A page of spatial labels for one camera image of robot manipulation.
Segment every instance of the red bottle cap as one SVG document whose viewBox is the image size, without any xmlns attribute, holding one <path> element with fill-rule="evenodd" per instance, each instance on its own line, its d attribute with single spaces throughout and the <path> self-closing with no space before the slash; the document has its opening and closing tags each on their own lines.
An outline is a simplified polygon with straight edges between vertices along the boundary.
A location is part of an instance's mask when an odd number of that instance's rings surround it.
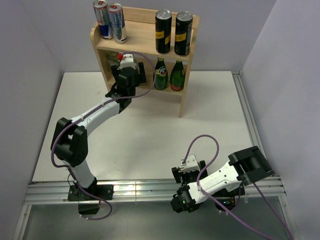
<svg viewBox="0 0 320 240">
<path fill-rule="evenodd" d="M 118 54 L 118 59 L 119 59 L 119 61 L 121 61 L 123 58 L 124 58 L 124 55 L 123 55 L 122 53 L 119 53 L 119 54 Z"/>
</svg>

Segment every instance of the green bottle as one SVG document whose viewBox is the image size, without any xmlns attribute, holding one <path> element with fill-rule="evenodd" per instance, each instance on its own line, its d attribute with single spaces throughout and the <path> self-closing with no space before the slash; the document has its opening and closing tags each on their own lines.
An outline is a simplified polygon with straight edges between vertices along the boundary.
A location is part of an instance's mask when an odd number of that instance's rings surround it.
<svg viewBox="0 0 320 240">
<path fill-rule="evenodd" d="M 163 90 L 167 87 L 168 84 L 168 71 L 165 65 L 165 60 L 163 58 L 158 57 L 158 62 L 155 66 L 156 72 L 156 81 L 155 88 L 157 90 Z"/>
<path fill-rule="evenodd" d="M 186 74 L 185 74 L 184 65 L 182 64 L 182 61 L 176 61 L 170 75 L 171 89 L 176 92 L 184 89 L 185 78 L 186 78 Z"/>
</svg>

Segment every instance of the white table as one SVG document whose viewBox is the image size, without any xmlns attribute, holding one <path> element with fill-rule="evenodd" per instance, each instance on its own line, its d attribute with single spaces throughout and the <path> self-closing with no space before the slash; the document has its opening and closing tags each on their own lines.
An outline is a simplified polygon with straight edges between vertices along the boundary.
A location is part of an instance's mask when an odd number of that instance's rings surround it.
<svg viewBox="0 0 320 240">
<path fill-rule="evenodd" d="M 102 100 L 107 88 L 100 72 L 65 73 L 41 148 L 33 182 L 66 181 L 66 169 L 55 168 L 50 145 L 57 121 L 85 112 Z M 88 138 L 87 162 L 98 180 L 172 179 L 190 142 L 200 134 L 217 138 L 220 153 L 209 173 L 228 155 L 250 147 L 251 141 L 231 72 L 193 71 L 185 111 L 178 118 L 180 96 L 151 91 L 134 99 Z M 195 142 L 191 154 L 209 162 L 215 154 L 209 138 Z"/>
</svg>

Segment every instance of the silver and blue can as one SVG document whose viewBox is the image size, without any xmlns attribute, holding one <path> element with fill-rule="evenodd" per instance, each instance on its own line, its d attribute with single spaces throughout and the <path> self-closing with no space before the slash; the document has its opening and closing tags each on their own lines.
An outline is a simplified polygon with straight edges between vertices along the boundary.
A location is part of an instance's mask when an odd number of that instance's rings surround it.
<svg viewBox="0 0 320 240">
<path fill-rule="evenodd" d="M 109 23 L 108 3 L 104 0 L 96 0 L 93 2 L 93 9 L 95 12 L 96 20 L 99 24 L 101 36 L 104 39 L 112 39 L 112 29 Z"/>
<path fill-rule="evenodd" d="M 127 41 L 127 31 L 124 17 L 124 10 L 119 3 L 112 3 L 107 7 L 112 27 L 114 41 L 123 44 Z"/>
</svg>

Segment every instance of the black can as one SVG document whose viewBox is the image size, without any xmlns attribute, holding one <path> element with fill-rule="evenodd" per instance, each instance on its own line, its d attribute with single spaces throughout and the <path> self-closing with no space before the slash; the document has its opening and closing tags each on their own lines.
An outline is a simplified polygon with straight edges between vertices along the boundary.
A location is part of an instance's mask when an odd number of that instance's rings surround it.
<svg viewBox="0 0 320 240">
<path fill-rule="evenodd" d="M 193 16 L 189 11 L 181 11 L 176 15 L 174 52 L 185 56 L 190 52 Z"/>
<path fill-rule="evenodd" d="M 160 54 L 170 51 L 172 14 L 168 9 L 155 14 L 155 49 Z"/>
</svg>

